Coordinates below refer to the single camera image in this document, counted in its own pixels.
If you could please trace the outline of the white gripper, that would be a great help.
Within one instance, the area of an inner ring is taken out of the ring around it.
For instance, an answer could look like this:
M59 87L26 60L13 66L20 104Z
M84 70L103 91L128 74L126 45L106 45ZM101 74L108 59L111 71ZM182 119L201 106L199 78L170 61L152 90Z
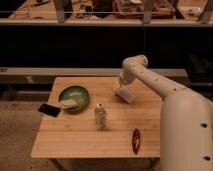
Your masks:
M127 86L133 83L135 76L130 72L122 70L119 75L119 82L115 82L112 86L112 91L116 93L122 86Z

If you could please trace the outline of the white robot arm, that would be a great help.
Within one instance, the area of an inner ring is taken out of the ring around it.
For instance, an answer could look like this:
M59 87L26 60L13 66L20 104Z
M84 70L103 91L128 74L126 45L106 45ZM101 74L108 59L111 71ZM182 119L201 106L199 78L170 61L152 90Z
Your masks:
M144 55L125 58L114 93L132 103L127 86L137 78L162 98L161 171L213 171L213 102L147 66Z

